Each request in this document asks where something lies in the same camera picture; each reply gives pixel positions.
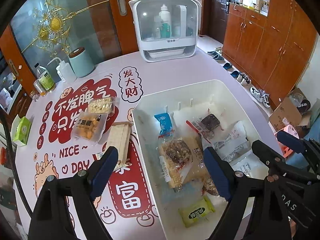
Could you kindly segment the dark chocolate clear packet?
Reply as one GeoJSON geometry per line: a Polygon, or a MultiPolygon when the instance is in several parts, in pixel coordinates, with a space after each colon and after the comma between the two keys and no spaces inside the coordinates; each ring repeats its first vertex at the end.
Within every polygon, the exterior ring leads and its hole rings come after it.
{"type": "Polygon", "coordinates": [[[185,135],[198,137],[209,144],[212,144],[225,131],[221,121],[210,109],[207,109],[206,113],[189,117],[185,124],[185,135]]]}

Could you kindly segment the orange puffed snack bag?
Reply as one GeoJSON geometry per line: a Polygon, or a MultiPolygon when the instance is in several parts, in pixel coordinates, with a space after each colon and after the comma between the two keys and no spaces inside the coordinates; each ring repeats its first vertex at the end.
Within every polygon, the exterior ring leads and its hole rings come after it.
{"type": "Polygon", "coordinates": [[[108,114],[81,112],[73,126],[71,137],[96,145],[103,136],[107,117],[108,114]]]}

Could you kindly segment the white red cracker packet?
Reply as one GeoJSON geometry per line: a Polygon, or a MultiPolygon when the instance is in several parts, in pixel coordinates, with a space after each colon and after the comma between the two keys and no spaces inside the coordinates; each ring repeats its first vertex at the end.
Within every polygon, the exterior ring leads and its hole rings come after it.
{"type": "Polygon", "coordinates": [[[95,161],[100,160],[103,157],[103,155],[104,155],[104,152],[93,154],[93,159],[95,161]]]}

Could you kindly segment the cardboard box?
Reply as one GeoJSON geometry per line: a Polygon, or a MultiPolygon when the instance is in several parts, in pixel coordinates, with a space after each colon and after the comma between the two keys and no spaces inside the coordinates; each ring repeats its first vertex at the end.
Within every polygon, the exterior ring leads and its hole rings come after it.
{"type": "Polygon", "coordinates": [[[275,131],[287,125],[309,127],[310,120],[311,103],[299,88],[290,92],[269,117],[275,131]]]}

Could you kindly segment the large yellow bread bag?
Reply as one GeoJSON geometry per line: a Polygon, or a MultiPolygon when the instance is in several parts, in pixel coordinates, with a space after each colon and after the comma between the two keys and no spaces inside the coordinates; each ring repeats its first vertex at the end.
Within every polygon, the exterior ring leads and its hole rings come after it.
{"type": "Polygon", "coordinates": [[[183,185],[191,181],[202,183],[205,176],[209,175],[204,164],[203,148],[197,137],[165,138],[160,142],[158,151],[165,182],[175,192],[183,189],[183,185]],[[174,139],[183,139],[191,151],[191,159],[183,167],[176,167],[163,151],[163,145],[174,139]]]}

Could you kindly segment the clear nut mix packet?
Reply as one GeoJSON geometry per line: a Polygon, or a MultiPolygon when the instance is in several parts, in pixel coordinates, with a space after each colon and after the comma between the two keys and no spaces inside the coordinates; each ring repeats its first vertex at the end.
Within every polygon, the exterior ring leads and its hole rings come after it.
{"type": "Polygon", "coordinates": [[[212,196],[219,196],[218,190],[210,175],[205,176],[202,182],[202,195],[208,193],[212,196]]]}

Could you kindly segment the green label glass bottle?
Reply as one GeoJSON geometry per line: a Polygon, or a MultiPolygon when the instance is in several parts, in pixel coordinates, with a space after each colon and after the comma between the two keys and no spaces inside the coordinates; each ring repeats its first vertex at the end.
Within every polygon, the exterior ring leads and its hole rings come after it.
{"type": "Polygon", "coordinates": [[[54,82],[51,74],[48,72],[47,68],[41,66],[39,63],[35,64],[36,76],[46,92],[51,93],[56,88],[56,83],[54,82]]]}

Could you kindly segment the beige wafer pack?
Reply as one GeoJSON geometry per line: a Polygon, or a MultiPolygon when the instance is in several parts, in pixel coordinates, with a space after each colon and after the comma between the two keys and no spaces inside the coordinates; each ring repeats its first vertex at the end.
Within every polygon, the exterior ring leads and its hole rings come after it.
{"type": "Polygon", "coordinates": [[[106,148],[113,146],[118,150],[118,161],[114,168],[115,171],[126,165],[131,127],[132,124],[130,122],[116,122],[110,128],[106,148]]]}

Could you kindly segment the white puffed cracker packet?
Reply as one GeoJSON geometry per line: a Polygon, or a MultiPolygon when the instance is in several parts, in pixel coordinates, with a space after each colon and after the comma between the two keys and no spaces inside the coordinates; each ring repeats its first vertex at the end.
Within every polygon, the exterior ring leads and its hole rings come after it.
{"type": "Polygon", "coordinates": [[[116,103],[117,98],[113,96],[101,99],[92,99],[88,103],[87,111],[89,113],[108,114],[109,116],[112,116],[115,113],[116,103]]]}

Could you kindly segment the small glass cup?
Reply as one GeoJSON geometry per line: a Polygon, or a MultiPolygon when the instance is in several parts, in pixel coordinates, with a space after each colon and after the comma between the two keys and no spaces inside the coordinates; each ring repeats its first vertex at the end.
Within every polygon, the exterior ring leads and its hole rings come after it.
{"type": "Polygon", "coordinates": [[[29,96],[34,102],[37,102],[40,98],[40,94],[36,90],[32,90],[29,96]]]}

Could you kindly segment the white countertop sterilizer cabinet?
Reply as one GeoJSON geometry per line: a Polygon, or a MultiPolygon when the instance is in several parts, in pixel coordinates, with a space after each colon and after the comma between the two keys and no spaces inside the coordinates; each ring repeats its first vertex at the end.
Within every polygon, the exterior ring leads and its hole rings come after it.
{"type": "Polygon", "coordinates": [[[142,58],[158,62],[195,54],[201,3],[198,0],[131,0],[142,58]]]}

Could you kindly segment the brown grey snack packet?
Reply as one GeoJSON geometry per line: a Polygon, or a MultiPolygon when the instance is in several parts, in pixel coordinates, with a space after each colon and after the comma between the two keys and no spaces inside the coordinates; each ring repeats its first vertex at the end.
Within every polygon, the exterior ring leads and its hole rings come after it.
{"type": "Polygon", "coordinates": [[[163,151],[176,167],[183,167],[191,159],[191,151],[183,139],[166,142],[163,151]]]}

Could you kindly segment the white orange snack pouch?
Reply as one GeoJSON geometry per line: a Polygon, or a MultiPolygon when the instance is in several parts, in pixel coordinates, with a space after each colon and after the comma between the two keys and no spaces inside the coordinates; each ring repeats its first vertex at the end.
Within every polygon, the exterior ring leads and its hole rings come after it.
{"type": "Polygon", "coordinates": [[[234,171],[241,171],[250,178],[264,179],[268,174],[268,169],[253,154],[252,144],[247,139],[242,121],[229,127],[227,132],[222,139],[212,142],[212,147],[219,157],[229,163],[234,171]]]}

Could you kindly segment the green snack packet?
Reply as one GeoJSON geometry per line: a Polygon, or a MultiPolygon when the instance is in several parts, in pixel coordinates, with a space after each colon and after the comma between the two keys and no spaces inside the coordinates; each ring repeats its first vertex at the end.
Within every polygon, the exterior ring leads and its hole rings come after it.
{"type": "Polygon", "coordinates": [[[183,224],[186,228],[199,222],[202,218],[210,213],[215,212],[215,207],[207,196],[188,207],[183,207],[178,210],[183,224]]]}

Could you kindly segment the blue foil snack packet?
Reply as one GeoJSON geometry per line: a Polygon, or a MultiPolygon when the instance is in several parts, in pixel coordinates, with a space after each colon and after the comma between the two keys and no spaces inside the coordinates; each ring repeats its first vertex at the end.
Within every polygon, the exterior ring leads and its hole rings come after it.
{"type": "Polygon", "coordinates": [[[174,127],[170,115],[168,113],[161,113],[154,115],[154,118],[159,122],[160,125],[158,138],[172,137],[174,133],[174,127]]]}

